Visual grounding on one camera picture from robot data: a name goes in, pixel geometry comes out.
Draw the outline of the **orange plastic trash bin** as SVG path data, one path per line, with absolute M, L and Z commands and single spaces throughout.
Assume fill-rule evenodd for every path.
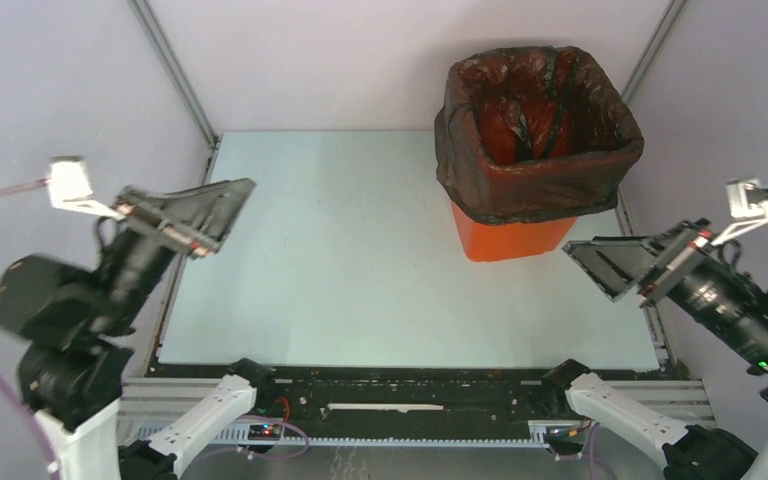
M 542 255 L 555 250 L 577 217 L 541 223 L 486 225 L 469 218 L 450 203 L 465 256 L 472 262 L 498 262 Z

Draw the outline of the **black plastic trash bag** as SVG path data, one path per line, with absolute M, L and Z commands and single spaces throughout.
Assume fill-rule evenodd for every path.
M 437 181 L 486 225 L 615 208 L 645 145 L 600 63 L 575 46 L 497 48 L 454 63 L 434 135 Z

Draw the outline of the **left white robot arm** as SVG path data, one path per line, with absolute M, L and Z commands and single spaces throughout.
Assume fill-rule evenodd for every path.
M 220 251 L 245 202 L 251 179 L 154 193 L 125 187 L 99 222 L 117 229 L 85 270 L 29 255 L 0 279 L 0 328 L 28 341 L 18 363 L 20 398 L 50 441 L 63 479 L 176 479 L 233 420 L 264 416 L 276 403 L 273 371 L 243 358 L 217 387 L 169 427 L 146 440 L 117 443 L 123 372 L 138 313 L 173 260 Z

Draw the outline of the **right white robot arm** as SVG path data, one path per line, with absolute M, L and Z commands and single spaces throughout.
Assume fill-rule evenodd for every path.
M 729 239 L 705 219 L 648 237 L 570 241 L 564 252 L 611 300 L 635 290 L 645 307 L 669 300 L 748 365 L 768 375 L 768 290 L 724 257 Z M 542 380 L 556 418 L 594 420 L 646 454 L 668 479 L 768 479 L 768 440 L 755 450 L 736 435 L 667 417 L 569 359 Z M 768 403 L 768 387 L 762 393 Z

